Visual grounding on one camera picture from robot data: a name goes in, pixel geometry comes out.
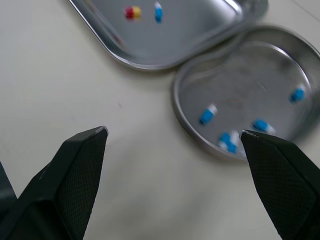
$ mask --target white surface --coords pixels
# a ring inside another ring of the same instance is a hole
[[[320,22],[290,0],[270,0],[264,21],[320,49]],[[105,125],[85,240],[280,239],[248,165],[213,159],[181,130],[173,72],[114,62],[67,0],[0,1],[0,34],[0,161],[17,195],[65,139]],[[320,128],[302,146],[318,166],[319,142]]]

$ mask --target tray rim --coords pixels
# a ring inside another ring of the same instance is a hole
[[[114,53],[107,44],[101,39],[101,37],[98,35],[94,27],[88,22],[88,20],[85,18],[83,13],[79,10],[79,8],[74,3],[74,0],[68,0],[68,2],[72,5],[72,7],[75,9],[75,11],[78,13],[78,15],[81,17],[81,19],[85,22],[85,24],[89,27],[89,29],[92,31],[92,33],[95,35],[95,37],[99,40],[100,44],[103,46],[103,48],[109,53],[109,55],[116,60],[117,62],[125,65],[126,67],[133,68],[140,71],[161,71],[161,70],[167,70],[171,69],[173,67],[176,67],[184,62],[186,62],[189,59],[193,59],[194,57],[197,57],[197,55],[203,53],[205,50],[208,50],[209,48],[212,48],[220,43],[222,43],[224,40],[227,40],[231,38],[232,36],[236,35],[240,31],[243,31],[247,28],[252,27],[254,24],[254,21],[257,21],[258,19],[262,18],[269,8],[269,0],[255,0],[259,2],[259,8],[255,12],[254,15],[251,16],[250,21],[247,19],[244,21],[241,21],[239,24],[236,25],[236,27],[232,27],[230,29],[226,30],[226,34],[223,36],[216,36],[213,39],[215,41],[209,41],[203,44],[202,47],[198,47],[197,50],[191,52],[191,54],[186,55],[184,57],[181,57],[179,60],[170,62],[170,63],[161,63],[161,64],[141,64],[141,63],[135,63],[131,60],[127,60],[116,53]]]
[[[301,36],[300,34],[296,33],[295,31],[293,31],[293,30],[291,30],[289,28],[286,28],[286,27],[279,26],[279,25],[272,25],[272,24],[256,25],[254,27],[251,27],[247,31],[245,31],[243,34],[241,34],[241,37],[239,39],[240,39],[240,41],[242,41],[242,39],[247,34],[249,34],[250,32],[258,31],[258,30],[268,30],[268,29],[283,31],[283,32],[291,34],[294,37],[300,39],[320,59],[320,52],[307,39],[305,39],[303,36]],[[237,43],[235,43],[235,44],[236,45],[232,46],[233,48],[236,48],[238,46]],[[212,156],[219,157],[221,159],[247,161],[246,157],[240,157],[238,155],[234,155],[232,153],[226,152],[226,151],[222,150],[220,147],[218,147],[217,145],[212,144],[210,141],[208,141],[204,137],[202,137],[193,128],[193,126],[190,124],[190,122],[187,120],[186,116],[184,115],[184,113],[182,111],[182,108],[181,108],[181,105],[180,105],[180,101],[179,101],[179,86],[180,86],[180,83],[183,80],[183,76],[185,75],[186,71],[188,71],[188,69],[191,66],[196,65],[198,62],[203,62],[203,61],[206,61],[206,60],[212,60],[212,59],[221,58],[221,57],[225,56],[226,54],[232,52],[233,48],[230,48],[230,46],[226,46],[225,48],[221,49],[220,51],[202,54],[200,56],[197,56],[197,57],[189,60],[187,63],[185,63],[177,71],[177,73],[176,73],[176,75],[174,77],[174,81],[172,83],[172,88],[171,88],[171,104],[172,104],[172,108],[173,108],[175,117],[177,118],[178,122],[180,123],[180,125],[182,126],[184,131],[188,134],[188,136],[190,136],[197,143],[197,145],[200,146],[200,148],[202,148],[203,150],[205,150],[207,153],[211,154]],[[307,133],[301,134],[301,137],[297,137],[295,139],[289,139],[289,141],[292,140],[295,143],[299,143],[316,126],[317,126],[317,124],[309,126],[309,129],[306,130]]]

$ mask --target round metal dish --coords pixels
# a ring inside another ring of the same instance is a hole
[[[289,101],[299,84],[305,99]],[[320,115],[320,54],[301,36],[287,29],[259,26],[237,45],[199,56],[178,71],[172,104],[185,131],[205,150],[221,158],[246,160],[217,146],[223,132],[253,129],[263,119],[277,137],[296,141]],[[206,125],[199,118],[210,103],[218,113]]]

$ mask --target blue and white capsule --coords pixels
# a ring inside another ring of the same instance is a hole
[[[229,144],[230,144],[230,134],[227,132],[222,133],[219,138],[218,146],[223,150],[227,151]]]
[[[156,1],[154,4],[154,10],[155,10],[155,20],[158,23],[160,23],[162,21],[163,11],[162,11],[162,6],[158,1]]]
[[[293,103],[300,102],[305,98],[306,86],[300,84],[290,96],[290,101]]]
[[[236,130],[232,130],[230,133],[230,141],[227,149],[228,152],[232,154],[236,154],[238,150],[239,141],[240,141],[239,133]]]
[[[218,109],[216,108],[216,106],[213,103],[210,104],[201,115],[200,123],[202,124],[209,123],[214,118],[217,112],[218,112]]]
[[[267,122],[258,119],[253,123],[253,127],[261,132],[267,133],[267,134],[274,134],[276,130],[270,126]]]

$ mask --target metal tray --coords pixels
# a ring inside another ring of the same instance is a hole
[[[306,97],[289,101],[299,83]],[[207,125],[199,118],[214,102],[218,113]],[[219,157],[245,160],[217,146],[224,131],[253,129],[264,119],[277,137],[294,141],[312,130],[320,115],[320,54],[301,36],[274,26],[260,26],[220,52],[202,55],[177,73],[173,109],[185,131],[204,149]]]
[[[106,50],[142,70],[174,67],[253,24],[268,0],[158,0],[162,23],[150,0],[69,0]],[[127,6],[142,16],[128,20]]]

